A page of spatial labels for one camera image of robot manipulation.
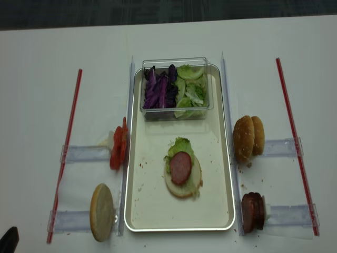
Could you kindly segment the meat patty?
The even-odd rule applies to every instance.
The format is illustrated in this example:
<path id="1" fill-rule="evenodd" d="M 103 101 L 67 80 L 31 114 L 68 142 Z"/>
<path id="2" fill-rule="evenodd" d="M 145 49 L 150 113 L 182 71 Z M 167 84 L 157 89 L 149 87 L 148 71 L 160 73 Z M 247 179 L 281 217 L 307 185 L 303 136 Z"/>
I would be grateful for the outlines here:
<path id="1" fill-rule="evenodd" d="M 192 171 L 192 160 L 187 152 L 180 151 L 170 160 L 171 181 L 175 185 L 183 185 L 187 182 Z"/>

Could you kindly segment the green lettuce in box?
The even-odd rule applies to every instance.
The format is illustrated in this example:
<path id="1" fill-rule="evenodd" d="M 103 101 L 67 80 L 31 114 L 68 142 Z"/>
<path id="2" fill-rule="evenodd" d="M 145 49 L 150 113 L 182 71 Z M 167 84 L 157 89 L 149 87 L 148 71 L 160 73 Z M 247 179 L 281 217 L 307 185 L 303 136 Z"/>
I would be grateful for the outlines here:
<path id="1" fill-rule="evenodd" d="M 205 66 L 182 65 L 174 85 L 178 88 L 174 116 L 177 119 L 202 119 L 209 106 Z"/>

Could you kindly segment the red tomato slices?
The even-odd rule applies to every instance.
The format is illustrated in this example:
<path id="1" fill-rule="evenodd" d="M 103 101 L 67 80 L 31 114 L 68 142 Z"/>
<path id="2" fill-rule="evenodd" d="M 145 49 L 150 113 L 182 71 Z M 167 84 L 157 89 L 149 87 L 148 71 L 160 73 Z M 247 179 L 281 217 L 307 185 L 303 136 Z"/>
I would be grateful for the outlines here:
<path id="1" fill-rule="evenodd" d="M 118 126 L 114 132 L 114 146 L 110 156 L 110 168 L 112 170 L 118 170 L 125 160 L 127 134 L 127 121 L 126 117 L 124 117 L 122 126 Z"/>

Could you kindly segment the white pusher block at patties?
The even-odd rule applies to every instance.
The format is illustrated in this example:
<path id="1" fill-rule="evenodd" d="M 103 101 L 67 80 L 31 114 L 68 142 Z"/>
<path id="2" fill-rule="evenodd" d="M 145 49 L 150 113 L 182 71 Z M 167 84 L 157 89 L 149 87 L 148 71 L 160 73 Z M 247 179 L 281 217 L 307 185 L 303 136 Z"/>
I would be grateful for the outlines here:
<path id="1" fill-rule="evenodd" d="M 264 223 L 267 223 L 271 217 L 271 206 L 266 202 L 265 196 L 262 196 L 263 206 L 264 206 Z"/>

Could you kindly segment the purple cabbage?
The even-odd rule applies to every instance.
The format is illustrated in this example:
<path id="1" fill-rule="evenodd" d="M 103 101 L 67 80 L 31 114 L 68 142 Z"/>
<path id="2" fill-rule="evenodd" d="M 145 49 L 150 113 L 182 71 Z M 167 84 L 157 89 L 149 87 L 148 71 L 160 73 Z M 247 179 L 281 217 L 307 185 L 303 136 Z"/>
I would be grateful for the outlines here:
<path id="1" fill-rule="evenodd" d="M 150 69 L 144 69 L 146 85 L 144 89 L 143 109 L 164 109 L 176 107 L 176 96 L 178 87 L 174 84 L 177 81 L 177 69 L 171 64 L 168 72 L 155 73 L 155 65 Z"/>

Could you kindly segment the clear plastic salad box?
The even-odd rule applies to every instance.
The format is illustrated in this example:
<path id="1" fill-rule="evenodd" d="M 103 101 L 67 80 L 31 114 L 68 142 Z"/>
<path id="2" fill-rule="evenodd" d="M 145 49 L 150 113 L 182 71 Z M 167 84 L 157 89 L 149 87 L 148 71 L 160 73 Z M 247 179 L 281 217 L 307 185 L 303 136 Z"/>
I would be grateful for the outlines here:
<path id="1" fill-rule="evenodd" d="M 211 65 L 205 57 L 145 60 L 140 98 L 147 121 L 203 119 L 213 108 Z"/>

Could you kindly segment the bottom bun on tray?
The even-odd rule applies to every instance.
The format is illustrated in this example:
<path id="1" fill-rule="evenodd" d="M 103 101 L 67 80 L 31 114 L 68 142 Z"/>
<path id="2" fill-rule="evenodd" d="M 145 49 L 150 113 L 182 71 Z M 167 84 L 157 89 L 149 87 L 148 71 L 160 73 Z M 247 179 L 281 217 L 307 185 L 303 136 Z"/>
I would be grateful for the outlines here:
<path id="1" fill-rule="evenodd" d="M 199 188 L 202 185 L 202 170 L 199 160 L 194 156 L 194 164 L 192 166 L 191 174 L 183 185 L 176 185 L 171 180 L 171 175 L 164 169 L 164 179 L 169 192 L 178 198 L 196 199 L 200 196 Z"/>

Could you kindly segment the right sesame bun front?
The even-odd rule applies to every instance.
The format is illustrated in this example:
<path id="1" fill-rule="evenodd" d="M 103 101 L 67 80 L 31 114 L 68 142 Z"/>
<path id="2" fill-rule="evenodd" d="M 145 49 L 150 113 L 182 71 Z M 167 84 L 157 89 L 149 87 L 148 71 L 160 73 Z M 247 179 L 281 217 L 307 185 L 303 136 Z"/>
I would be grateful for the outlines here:
<path id="1" fill-rule="evenodd" d="M 254 124 L 248 115 L 238 119 L 233 130 L 234 154 L 239 163 L 250 160 L 254 147 Z"/>

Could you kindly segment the right bun behind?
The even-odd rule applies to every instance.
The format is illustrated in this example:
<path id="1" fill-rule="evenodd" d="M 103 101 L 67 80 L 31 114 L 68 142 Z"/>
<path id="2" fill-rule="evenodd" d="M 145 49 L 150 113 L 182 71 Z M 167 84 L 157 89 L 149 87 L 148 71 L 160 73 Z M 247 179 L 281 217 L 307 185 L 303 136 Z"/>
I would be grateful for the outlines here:
<path id="1" fill-rule="evenodd" d="M 265 145 L 264 126 L 259 117 L 253 116 L 251 117 L 251 119 L 254 125 L 254 134 L 255 134 L 252 155 L 253 156 L 262 155 Z"/>

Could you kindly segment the left red rod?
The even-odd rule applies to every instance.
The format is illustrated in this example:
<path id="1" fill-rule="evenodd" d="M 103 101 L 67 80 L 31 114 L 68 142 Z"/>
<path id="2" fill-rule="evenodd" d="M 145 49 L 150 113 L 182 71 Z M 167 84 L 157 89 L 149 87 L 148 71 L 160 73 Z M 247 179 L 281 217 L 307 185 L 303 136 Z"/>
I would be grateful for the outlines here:
<path id="1" fill-rule="evenodd" d="M 58 208 L 58 189 L 59 189 L 59 186 L 60 186 L 60 183 L 61 183 L 64 168 L 65 168 L 64 159 L 66 158 L 66 155 L 68 153 L 68 146 L 69 146 L 69 143 L 70 143 L 70 138 L 71 138 L 71 133 L 72 133 L 72 126 L 73 126 L 73 121 L 74 121 L 74 115 L 75 115 L 75 110 L 76 110 L 78 94 L 79 94 L 79 90 L 80 90 L 82 72 L 83 72 L 82 69 L 78 70 L 76 86 L 75 86 L 75 91 L 74 91 L 74 96 L 73 96 L 73 102 L 72 102 L 72 107 L 71 107 L 71 113 L 70 113 L 70 118 L 69 118 L 69 121 L 68 121 L 65 143 L 64 143 L 64 145 L 62 147 L 62 151 L 61 151 L 60 171 L 59 171 L 58 181 L 57 181 L 57 185 L 56 185 L 54 203 L 53 203 L 53 207 L 52 207 L 52 210 L 51 210 L 51 216 L 50 216 L 51 221 L 50 221 L 50 223 L 48 224 L 48 227 L 47 227 L 48 228 L 48 235 L 47 235 L 46 243 L 48 245 L 51 244 L 52 239 L 53 239 L 53 233 L 54 233 L 53 229 L 54 229 L 54 225 L 55 225 L 55 216 L 56 216 L 57 208 Z"/>

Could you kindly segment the left upright bun half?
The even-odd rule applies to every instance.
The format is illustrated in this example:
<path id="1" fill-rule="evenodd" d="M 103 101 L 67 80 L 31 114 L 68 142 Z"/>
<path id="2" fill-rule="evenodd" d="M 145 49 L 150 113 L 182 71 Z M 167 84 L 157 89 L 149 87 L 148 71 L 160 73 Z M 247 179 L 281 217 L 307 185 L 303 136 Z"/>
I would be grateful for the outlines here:
<path id="1" fill-rule="evenodd" d="M 93 237 L 104 242 L 111 234 L 114 223 L 114 205 L 110 189 L 104 183 L 99 184 L 92 195 L 90 204 L 90 226 Z"/>

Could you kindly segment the right red rod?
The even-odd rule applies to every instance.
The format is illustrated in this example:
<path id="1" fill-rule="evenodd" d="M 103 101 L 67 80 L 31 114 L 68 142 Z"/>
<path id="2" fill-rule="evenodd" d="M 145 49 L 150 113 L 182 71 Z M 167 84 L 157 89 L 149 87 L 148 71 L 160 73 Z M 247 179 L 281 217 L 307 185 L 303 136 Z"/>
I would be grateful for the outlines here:
<path id="1" fill-rule="evenodd" d="M 279 73 L 282 92 L 283 92 L 285 105 L 286 105 L 286 109 L 287 109 L 287 113 L 288 113 L 288 117 L 289 117 L 290 127 L 291 127 L 291 131 L 292 131 L 293 139 L 294 139 L 295 150 L 296 150 L 297 157 L 298 157 L 298 163 L 299 163 L 299 167 L 300 167 L 300 171 L 301 171 L 301 177 L 302 177 L 302 181 L 303 181 L 303 187 L 304 187 L 304 191 L 305 191 L 306 201 L 307 201 L 307 204 L 309 206 L 310 218 L 311 218 L 311 221 L 313 223 L 313 234 L 314 234 L 314 236 L 318 237 L 320 235 L 319 220 L 316 217 L 315 206 L 314 206 L 314 203 L 313 203 L 313 200 L 312 200 L 309 183 L 308 183 L 308 179 L 307 179 L 307 176 L 306 176 L 305 165 L 304 165 L 303 154 L 302 154 L 303 153 L 302 145 L 300 143 L 300 138 L 298 136 L 296 126 L 295 126 L 295 122 L 294 122 L 294 118 L 293 118 L 291 103 L 290 103 L 288 90 L 287 90 L 286 83 L 285 83 L 285 78 L 284 78 L 284 74 L 283 74 L 281 60 L 278 57 L 278 58 L 275 59 L 275 61 L 276 61 L 277 70 L 278 70 L 278 73 Z"/>

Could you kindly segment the black object bottom left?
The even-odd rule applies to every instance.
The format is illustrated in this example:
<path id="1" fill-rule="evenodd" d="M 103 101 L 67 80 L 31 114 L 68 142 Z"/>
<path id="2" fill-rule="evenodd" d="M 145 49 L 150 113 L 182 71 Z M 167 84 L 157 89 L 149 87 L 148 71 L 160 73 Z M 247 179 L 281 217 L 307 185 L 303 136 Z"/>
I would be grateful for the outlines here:
<path id="1" fill-rule="evenodd" d="M 17 227 L 11 227 L 3 235 L 0 240 L 1 253 L 14 253 L 19 242 L 19 234 Z"/>

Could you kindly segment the right long clear rail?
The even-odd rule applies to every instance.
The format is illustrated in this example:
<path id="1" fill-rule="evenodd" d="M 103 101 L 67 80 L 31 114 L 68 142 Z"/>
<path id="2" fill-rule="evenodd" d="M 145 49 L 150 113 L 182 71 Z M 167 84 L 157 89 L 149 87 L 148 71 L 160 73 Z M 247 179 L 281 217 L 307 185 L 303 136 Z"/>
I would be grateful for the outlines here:
<path id="1" fill-rule="evenodd" d="M 226 126 L 226 136 L 228 143 L 228 151 L 230 158 L 230 168 L 232 175 L 232 183 L 233 183 L 233 192 L 234 192 L 234 204 L 236 211 L 236 219 L 237 219 L 237 232 L 239 236 L 244 236 L 243 231 L 243 221 L 242 221 L 242 209 L 241 209 L 241 197 L 240 197 L 240 189 L 238 184 L 237 177 L 237 162 L 234 154 L 234 142 L 233 142 L 233 122 L 231 115 L 231 103 L 230 103 L 230 92 L 229 92 L 229 84 L 227 82 L 227 69 L 226 62 L 224 59 L 224 53 L 221 55 L 221 73 L 222 73 L 222 86 L 223 86 L 223 103 L 225 106 L 225 126 Z"/>

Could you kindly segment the clear rail near tomato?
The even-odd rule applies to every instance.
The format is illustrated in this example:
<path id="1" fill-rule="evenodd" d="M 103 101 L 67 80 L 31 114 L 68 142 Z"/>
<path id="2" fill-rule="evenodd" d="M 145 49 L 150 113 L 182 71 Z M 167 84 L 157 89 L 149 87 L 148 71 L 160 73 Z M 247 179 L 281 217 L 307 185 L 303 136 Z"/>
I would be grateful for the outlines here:
<path id="1" fill-rule="evenodd" d="M 110 160 L 110 151 L 107 146 L 79 146 L 63 145 L 60 163 L 101 162 Z"/>

